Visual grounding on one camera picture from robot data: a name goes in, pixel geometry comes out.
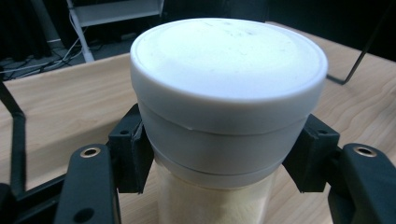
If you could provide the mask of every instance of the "round lid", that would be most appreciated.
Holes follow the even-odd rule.
[[[309,39],[230,19],[166,23],[131,48],[139,103],[182,127],[255,134],[284,128],[316,105],[327,60]]]

